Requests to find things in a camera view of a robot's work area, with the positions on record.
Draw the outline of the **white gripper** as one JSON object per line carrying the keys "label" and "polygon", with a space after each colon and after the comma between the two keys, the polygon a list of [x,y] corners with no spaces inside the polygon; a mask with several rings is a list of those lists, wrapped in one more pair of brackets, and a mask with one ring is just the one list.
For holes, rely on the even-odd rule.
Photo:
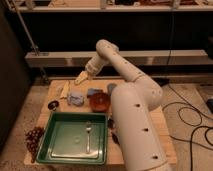
{"label": "white gripper", "polygon": [[98,55],[92,57],[86,64],[85,70],[82,71],[74,81],[75,85],[80,85],[86,80],[89,80],[91,76],[96,76],[102,68],[106,65],[106,61]]}

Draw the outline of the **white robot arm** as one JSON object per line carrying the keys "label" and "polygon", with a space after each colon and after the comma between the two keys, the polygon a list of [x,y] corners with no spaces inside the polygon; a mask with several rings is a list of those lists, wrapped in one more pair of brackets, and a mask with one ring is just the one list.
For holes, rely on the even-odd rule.
{"label": "white robot arm", "polygon": [[163,98],[162,88],[142,70],[119,54],[119,49],[107,40],[96,43],[97,55],[76,78],[79,85],[95,77],[110,63],[125,80],[111,94],[113,120],[127,171],[172,171],[150,111],[158,108]]}

